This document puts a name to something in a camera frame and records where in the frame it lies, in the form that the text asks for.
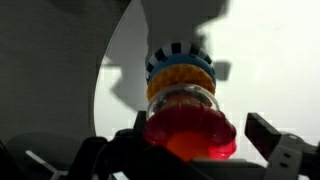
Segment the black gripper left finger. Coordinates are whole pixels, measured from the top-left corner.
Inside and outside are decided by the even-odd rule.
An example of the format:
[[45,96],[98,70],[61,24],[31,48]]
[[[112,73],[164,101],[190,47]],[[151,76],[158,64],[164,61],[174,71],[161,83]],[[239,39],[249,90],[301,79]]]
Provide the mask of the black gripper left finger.
[[137,132],[142,132],[145,123],[146,123],[146,112],[145,111],[139,111],[137,113],[133,129],[135,131],[137,131]]

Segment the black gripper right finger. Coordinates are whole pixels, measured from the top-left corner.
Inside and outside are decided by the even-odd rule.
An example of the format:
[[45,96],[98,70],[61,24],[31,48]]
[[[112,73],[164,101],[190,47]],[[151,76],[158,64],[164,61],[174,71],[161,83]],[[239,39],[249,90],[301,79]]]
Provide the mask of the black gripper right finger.
[[281,138],[281,133],[258,113],[248,113],[245,136],[262,157],[268,160]]

